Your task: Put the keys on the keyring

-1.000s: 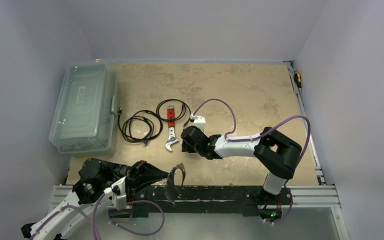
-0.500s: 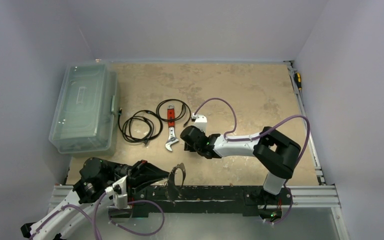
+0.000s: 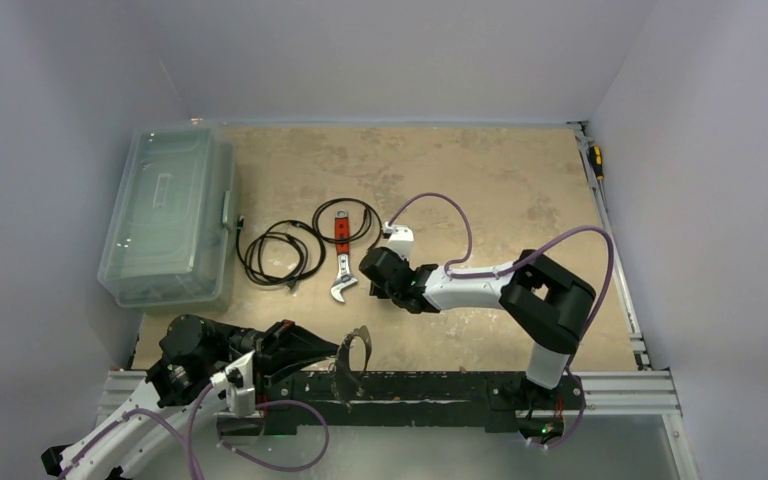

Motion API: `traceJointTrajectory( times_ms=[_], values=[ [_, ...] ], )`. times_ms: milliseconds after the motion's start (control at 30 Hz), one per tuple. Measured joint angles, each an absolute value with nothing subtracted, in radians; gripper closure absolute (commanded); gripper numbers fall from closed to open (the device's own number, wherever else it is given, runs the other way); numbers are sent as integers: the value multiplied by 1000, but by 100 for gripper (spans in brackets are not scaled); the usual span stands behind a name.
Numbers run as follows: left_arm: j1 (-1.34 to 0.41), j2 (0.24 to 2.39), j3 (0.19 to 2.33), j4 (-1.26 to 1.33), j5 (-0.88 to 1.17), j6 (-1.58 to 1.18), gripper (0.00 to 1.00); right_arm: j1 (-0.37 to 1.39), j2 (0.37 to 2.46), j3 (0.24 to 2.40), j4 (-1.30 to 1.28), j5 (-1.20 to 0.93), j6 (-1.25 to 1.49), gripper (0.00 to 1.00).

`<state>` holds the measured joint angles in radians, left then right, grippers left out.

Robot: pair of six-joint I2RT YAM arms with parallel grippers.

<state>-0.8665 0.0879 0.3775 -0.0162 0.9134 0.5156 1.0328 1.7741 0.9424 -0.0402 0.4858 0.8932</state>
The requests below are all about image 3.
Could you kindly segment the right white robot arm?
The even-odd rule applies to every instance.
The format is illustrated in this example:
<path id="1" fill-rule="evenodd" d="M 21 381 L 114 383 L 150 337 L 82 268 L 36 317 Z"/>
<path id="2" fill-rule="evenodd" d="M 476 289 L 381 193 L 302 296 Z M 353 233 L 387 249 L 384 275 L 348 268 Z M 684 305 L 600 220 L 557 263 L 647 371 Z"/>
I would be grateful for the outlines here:
<path id="1" fill-rule="evenodd" d="M 534 341 L 521 381 L 524 399 L 544 407 L 561 391 L 561 379 L 591 322 L 593 287 L 548 256 L 525 250 L 526 263 L 457 269 L 413 268 L 394 250 L 376 247 L 359 264 L 373 294 L 412 314 L 459 308 L 503 310 Z"/>

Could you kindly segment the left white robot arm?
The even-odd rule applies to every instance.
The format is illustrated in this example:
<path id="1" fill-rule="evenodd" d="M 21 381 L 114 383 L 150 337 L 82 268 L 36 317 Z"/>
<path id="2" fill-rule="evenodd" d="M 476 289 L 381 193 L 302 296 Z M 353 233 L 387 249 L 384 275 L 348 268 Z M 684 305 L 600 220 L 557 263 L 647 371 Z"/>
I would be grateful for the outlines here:
<path id="1" fill-rule="evenodd" d="M 291 320 L 260 331 L 193 314 L 175 318 L 159 346 L 160 359 L 112 415 L 83 439 L 42 453 L 49 476 L 131 479 L 174 440 L 190 476 L 200 479 L 192 442 L 198 422 L 220 411 L 247 417 L 272 407 L 267 388 L 339 350 Z"/>

